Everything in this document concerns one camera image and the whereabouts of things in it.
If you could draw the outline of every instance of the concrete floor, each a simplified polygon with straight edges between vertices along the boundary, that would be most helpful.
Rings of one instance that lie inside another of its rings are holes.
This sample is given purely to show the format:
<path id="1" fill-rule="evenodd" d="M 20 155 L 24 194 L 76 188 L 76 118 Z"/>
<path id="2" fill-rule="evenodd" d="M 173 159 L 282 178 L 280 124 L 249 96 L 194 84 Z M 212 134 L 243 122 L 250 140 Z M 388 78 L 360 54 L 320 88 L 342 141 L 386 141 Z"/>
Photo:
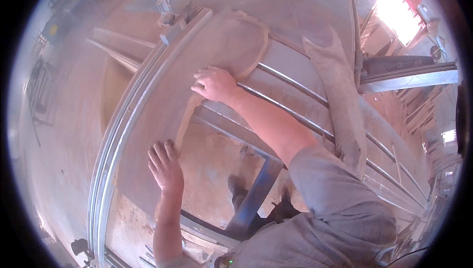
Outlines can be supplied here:
<path id="1" fill-rule="evenodd" d="M 100 26 L 149 41 L 159 39 L 159 28 L 156 25 L 159 15 L 125 12 L 125 1 L 98 0 L 100 10 L 84 13 L 82 24 L 74 28 L 60 45 L 49 46 L 49 49 L 44 50 L 43 55 L 57 67 L 59 74 L 52 84 L 55 88 L 51 104 L 53 126 L 36 127 L 41 146 L 34 137 L 28 104 L 23 103 L 20 140 L 27 163 L 28 188 L 33 203 L 47 229 L 78 263 L 85 257 L 74 256 L 70 243 L 74 239 L 87 237 L 87 200 L 104 132 L 103 75 L 109 66 L 108 55 L 86 43 L 85 38 L 89 36 L 93 26 Z M 368 13 L 372 3 L 372 0 L 358 0 L 361 16 Z M 411 152 L 424 163 L 422 141 L 419 136 L 407 133 L 403 121 L 406 112 L 393 93 L 365 95 L 365 99 L 394 127 Z M 203 141 L 197 144 L 197 138 Z M 216 152 L 214 148 L 219 148 L 220 151 Z M 227 189 L 228 175 L 241 173 L 245 176 L 247 185 L 251 185 L 263 162 L 259 157 L 242 153 L 242 150 L 244 148 L 241 144 L 208 127 L 190 125 L 181 159 L 186 180 L 184 210 L 220 228 L 228 224 L 233 215 L 231 194 Z M 201 162 L 212 156 L 218 158 L 212 159 L 211 165 Z M 426 166 L 421 166 L 420 169 L 421 172 L 413 173 L 416 178 L 425 179 L 430 176 Z M 286 170 L 281 172 L 260 208 L 261 216 L 265 217 L 271 211 L 271 202 L 279 201 L 279 193 L 284 184 L 293 188 Z M 292 201 L 297 209 L 307 211 L 296 190 Z M 153 219 L 116 189 L 105 244 L 132 267 L 147 267 L 138 257 L 144 257 L 147 251 L 145 244 L 151 245 L 153 227 Z M 190 246 L 187 250 L 187 253 L 200 262 L 208 259 L 204 259 L 204 252 L 210 253 L 197 246 Z"/>

